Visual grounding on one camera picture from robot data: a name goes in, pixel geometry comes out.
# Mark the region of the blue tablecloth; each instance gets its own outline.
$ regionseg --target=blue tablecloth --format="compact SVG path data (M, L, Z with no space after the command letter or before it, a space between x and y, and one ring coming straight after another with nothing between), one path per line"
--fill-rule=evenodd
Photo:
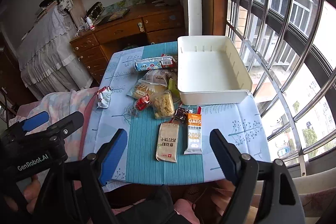
M221 104L202 107L202 155L184 155L187 143L186 126L181 125L178 137L177 163L155 158L159 126L169 119L155 119L152 108L139 117L129 114L134 99L126 93L142 74L134 69L138 59L158 57L162 53L177 55L177 42L134 48L113 54L100 87L110 85L111 104L108 109L92 110L83 156L97 152L109 142L118 128L128 134L128 144L111 178L107 190L120 182L141 184L193 184L224 178L209 144L209 134L219 128L224 137L256 160L270 161L267 139L253 96L240 104Z

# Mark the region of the white bed skirt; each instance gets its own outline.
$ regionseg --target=white bed skirt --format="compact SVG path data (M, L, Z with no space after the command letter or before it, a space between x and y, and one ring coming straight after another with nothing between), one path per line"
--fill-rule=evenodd
M72 22L67 25L71 28L46 43L21 71L23 82L38 100L52 92L87 89L93 81L69 44L76 28Z

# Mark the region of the red candy package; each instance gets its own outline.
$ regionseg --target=red candy package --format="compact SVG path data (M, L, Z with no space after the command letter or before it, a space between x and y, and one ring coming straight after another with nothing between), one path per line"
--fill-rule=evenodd
M151 104L151 100L149 98L149 95L145 95L145 96L142 96L140 97L134 107L132 108L131 110L131 114L135 117L137 117L139 115L139 111L142 111L144 110L146 107L148 107L149 105Z

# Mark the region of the screw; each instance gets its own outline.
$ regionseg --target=screw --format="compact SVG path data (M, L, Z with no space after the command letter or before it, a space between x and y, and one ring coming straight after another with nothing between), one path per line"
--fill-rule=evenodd
M275 160L275 163L276 163L277 165L280 165L280 166L281 166L281 165L283 165L284 162L283 162L282 160L280 160L280 159L276 159L276 160Z
M247 153L243 153L243 154L241 155L241 158L244 159L244 160L250 160L250 159L251 159L251 156L250 156L249 154L247 154Z
M96 154L95 153L90 153L90 154L88 154L87 156L86 156L86 158L88 159L88 160L94 160L95 158L96 158Z

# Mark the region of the desk drawer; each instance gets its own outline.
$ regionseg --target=desk drawer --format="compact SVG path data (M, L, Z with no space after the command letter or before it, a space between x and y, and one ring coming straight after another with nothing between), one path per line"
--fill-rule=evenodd
M90 73L106 69L107 65L108 65L108 62L105 57L85 63L85 66Z
M148 32L147 39L149 43L163 43L177 41L177 38L185 35L184 28L167 29L155 32Z
M128 37L133 34L144 32L141 18L116 24L95 33L99 43L107 43L112 40Z
M146 32L180 28L184 26L183 13L180 11L151 15L143 18Z
M84 63L104 57L100 46L76 54L79 56L81 62Z
M104 73L105 73L105 69L101 69L101 70L98 70L98 71L94 71L91 74L92 74L93 78L95 78L97 80L97 82L100 84L100 82L103 79Z
M89 34L71 43L74 52L83 52L98 45L99 43L93 34Z

